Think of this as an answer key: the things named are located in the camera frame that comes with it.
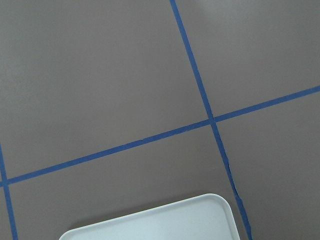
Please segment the white plastic tray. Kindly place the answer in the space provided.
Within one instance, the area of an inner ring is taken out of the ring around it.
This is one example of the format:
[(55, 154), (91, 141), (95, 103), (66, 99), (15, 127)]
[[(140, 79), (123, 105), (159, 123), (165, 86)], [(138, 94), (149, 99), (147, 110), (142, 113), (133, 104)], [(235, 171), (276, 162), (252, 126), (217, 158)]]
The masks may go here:
[(238, 240), (221, 196), (207, 193), (65, 232), (62, 240)]

